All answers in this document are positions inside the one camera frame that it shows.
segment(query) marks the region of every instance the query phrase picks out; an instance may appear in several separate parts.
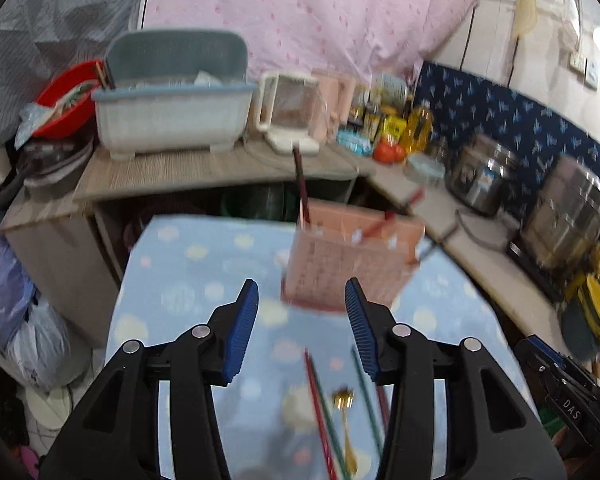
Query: navy blue floral fabric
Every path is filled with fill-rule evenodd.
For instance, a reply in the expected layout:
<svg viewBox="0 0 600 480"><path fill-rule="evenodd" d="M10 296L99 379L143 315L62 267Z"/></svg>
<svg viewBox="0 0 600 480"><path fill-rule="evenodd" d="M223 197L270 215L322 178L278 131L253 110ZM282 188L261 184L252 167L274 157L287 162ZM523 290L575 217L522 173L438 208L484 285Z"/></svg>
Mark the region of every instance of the navy blue floral fabric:
<svg viewBox="0 0 600 480"><path fill-rule="evenodd" d="M415 102L428 100L435 116L434 136L451 148L464 145L479 128L516 152L517 183L506 209L525 218L536 191L561 153L581 157L600 177L600 144L551 108L487 79L425 63Z"/></svg>

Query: chopsticks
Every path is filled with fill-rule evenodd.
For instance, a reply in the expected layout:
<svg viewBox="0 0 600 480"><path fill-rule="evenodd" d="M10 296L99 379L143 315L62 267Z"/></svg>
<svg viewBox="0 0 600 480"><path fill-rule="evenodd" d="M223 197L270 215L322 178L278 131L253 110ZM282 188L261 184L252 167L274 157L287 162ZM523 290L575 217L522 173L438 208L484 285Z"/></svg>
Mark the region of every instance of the chopsticks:
<svg viewBox="0 0 600 480"><path fill-rule="evenodd" d="M366 240L367 238L371 238L372 236L377 235L385 225L390 224L395 220L395 211L387 210L384 212L384 219L376 222L375 224L369 226L364 231L362 231L362 238L360 241Z"/></svg>
<svg viewBox="0 0 600 480"><path fill-rule="evenodd" d="M425 196L425 191L423 187L419 187L408 199L404 205L398 207L398 212L402 214L411 214L411 208L415 206L418 202L420 202ZM393 222L396 218L396 212L387 210L384 212L384 219L376 222L375 224L369 226L364 231L362 231L362 237L360 241L367 240L375 235L377 235L383 227Z"/></svg>
<svg viewBox="0 0 600 480"><path fill-rule="evenodd" d="M413 208L418 202L424 199L426 192L424 186L420 186L413 194L407 199L404 205L398 207L398 213L403 215L410 215L411 208Z"/></svg>
<svg viewBox="0 0 600 480"><path fill-rule="evenodd" d="M311 357L307 349L304 350L304 364L306 366L307 376L309 377L309 389L311 390L312 400L314 401L314 411L315 418L318 421L318 430L320 430L320 425L324 427L324 423L326 422L327 430L329 432L328 438L324 438L322 436L322 432L320 432L320 440L322 441L322 452L325 453L325 446L326 449L329 450L329 440L331 440L336 459L338 460L338 465L340 466L340 472L342 473L342 477L344 478L344 480L351 480L351 475L349 474L349 471L347 470L344 463L344 455L342 453L342 448L340 447L340 443L338 441L338 434L336 433L333 421L331 420L331 415L327 406L327 402L324 400L324 391L322 390L322 386L320 385L318 373L315 371L314 359ZM317 408L315 407L316 399L319 403L319 406ZM320 408L322 409L322 415L324 416L324 421L322 422L322 419L320 418ZM327 460L326 455L325 462L327 462L327 472L330 473L329 463L331 463L331 466L333 467L333 459L331 458L330 450L328 456L330 457L329 462Z"/></svg>
<svg viewBox="0 0 600 480"><path fill-rule="evenodd" d="M376 449L378 450L378 457L382 458L382 438L380 437L380 429L378 428L378 422L376 421L376 417L374 415L374 409L371 404L371 397L369 396L369 390L366 387L365 377L362 373L362 366L360 365L360 360L358 359L358 352L356 351L356 347L351 347L351 358L353 359L353 363L356 367L356 375L358 377L358 384L360 385L360 390L362 391L362 397L365 399L365 407L366 414L369 418L369 424L371 425L371 432L374 436L374 442L376 443Z"/></svg>
<svg viewBox="0 0 600 480"><path fill-rule="evenodd" d="M302 155L300 155L300 148L297 144L294 145L293 152L294 162L296 164L296 180L298 181L298 190L302 202L302 216L307 225L311 225L309 216L309 196L306 192L306 180L304 179L304 173L302 172Z"/></svg>
<svg viewBox="0 0 600 480"><path fill-rule="evenodd" d="M314 405L315 420L318 423L318 432L320 434L320 442L322 443L322 455L324 463L327 466L329 480L338 480L335 466L333 465L333 456L331 455L331 447L329 446L329 437L324 428L324 419L320 411L320 401L318 400L318 391L315 384L315 377L312 373L311 357L307 350L304 351L304 366L306 367L306 375L309 379L309 390L311 391L311 400Z"/></svg>
<svg viewBox="0 0 600 480"><path fill-rule="evenodd" d="M391 418L391 408L389 407L389 400L386 396L384 386L376 384L376 395L378 396L378 404L380 405L380 415L382 415L382 424L384 425L384 432L389 431L389 419Z"/></svg>
<svg viewBox="0 0 600 480"><path fill-rule="evenodd" d="M96 78L100 83L100 86L102 86L105 90L111 90L111 85L109 84L109 80L107 79L107 76L104 73L101 61L96 61L96 64L94 65L94 70L96 73Z"/></svg>
<svg viewBox="0 0 600 480"><path fill-rule="evenodd" d="M431 245L420 255L420 262L422 263L424 260L426 260L435 249L437 249L440 246L444 246L444 244L449 240L449 238L451 238L454 234L458 232L459 228L460 224L456 223L451 229L449 229L449 231L442 235L440 240L434 240L431 243Z"/></svg>

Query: red chopstick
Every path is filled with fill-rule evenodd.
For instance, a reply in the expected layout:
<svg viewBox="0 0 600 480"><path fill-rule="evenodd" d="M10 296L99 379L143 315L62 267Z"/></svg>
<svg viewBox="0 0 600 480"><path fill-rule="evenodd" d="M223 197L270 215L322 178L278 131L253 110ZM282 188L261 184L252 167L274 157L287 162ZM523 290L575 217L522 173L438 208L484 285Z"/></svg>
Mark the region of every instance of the red chopstick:
<svg viewBox="0 0 600 480"><path fill-rule="evenodd" d="M296 163L296 180L298 181L298 190L300 192L300 200L302 202L302 216L304 221L311 225L311 219L309 217L309 196L306 192L306 180L304 179L304 173L302 172L302 155L300 155L300 148L296 144L293 147L294 162Z"/></svg>
<svg viewBox="0 0 600 480"><path fill-rule="evenodd" d="M309 390L311 391L311 400L314 405L315 420L318 423L318 432L320 433L320 442L322 443L322 454L324 455L324 463L327 466L327 473L329 474L329 480L338 480L336 475L336 469L333 465L333 456L331 455L331 446L329 444L329 437L327 436L327 430L324 425L324 419L322 418L322 411L320 410L320 400L318 400L318 387L315 384L315 378L311 372L309 352L304 351L304 368L309 379Z"/></svg>
<svg viewBox="0 0 600 480"><path fill-rule="evenodd" d="M386 397L386 391L384 386L376 384L376 394L378 394L378 404L380 405L380 415L382 416L382 424L384 425L384 432L389 431L389 419L391 418L391 408L389 407L389 400Z"/></svg>
<svg viewBox="0 0 600 480"><path fill-rule="evenodd" d="M371 238L377 235L385 225L390 224L395 220L395 211L387 210L384 212L384 219L379 220L375 224L367 227L364 231L362 231L362 238L360 241L366 240L367 238Z"/></svg>
<svg viewBox="0 0 600 480"><path fill-rule="evenodd" d="M406 212L407 214L411 213L411 208L415 206L420 200L422 200L425 196L425 191L423 187L419 187L408 199L407 202L403 206L400 206L398 209L400 212ZM377 235L385 225L390 224L395 220L395 211L387 210L384 212L384 219L376 222L373 225L370 225L364 231L362 231L362 237L360 241L366 240Z"/></svg>
<svg viewBox="0 0 600 480"><path fill-rule="evenodd" d="M420 186L413 194L407 199L407 202L404 203L400 208L400 213L405 213L407 215L411 214L411 209L415 207L415 205L424 199L426 196L426 192L423 186Z"/></svg>

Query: pink bedsheet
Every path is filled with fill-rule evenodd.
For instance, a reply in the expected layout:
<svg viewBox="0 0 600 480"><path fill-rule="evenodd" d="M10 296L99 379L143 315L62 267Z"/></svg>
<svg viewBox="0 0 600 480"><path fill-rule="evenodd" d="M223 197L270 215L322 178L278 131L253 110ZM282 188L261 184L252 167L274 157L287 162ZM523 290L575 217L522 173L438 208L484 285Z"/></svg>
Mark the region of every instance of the pink bedsheet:
<svg viewBox="0 0 600 480"><path fill-rule="evenodd" d="M418 69L476 0L142 0L139 28L226 28L249 47L249 76L271 69Z"/></svg>

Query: pink basket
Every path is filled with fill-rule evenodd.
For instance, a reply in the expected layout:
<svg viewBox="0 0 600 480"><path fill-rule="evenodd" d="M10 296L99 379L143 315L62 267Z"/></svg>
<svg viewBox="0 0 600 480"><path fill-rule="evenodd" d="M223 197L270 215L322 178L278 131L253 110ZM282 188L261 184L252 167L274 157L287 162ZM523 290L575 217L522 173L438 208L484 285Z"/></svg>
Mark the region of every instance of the pink basket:
<svg viewBox="0 0 600 480"><path fill-rule="evenodd" d="M312 224L300 213L282 297L299 306L343 311L344 286L357 278L369 301L390 306L418 269L422 222L398 217L373 238L354 242L384 213L309 200Z"/></svg>

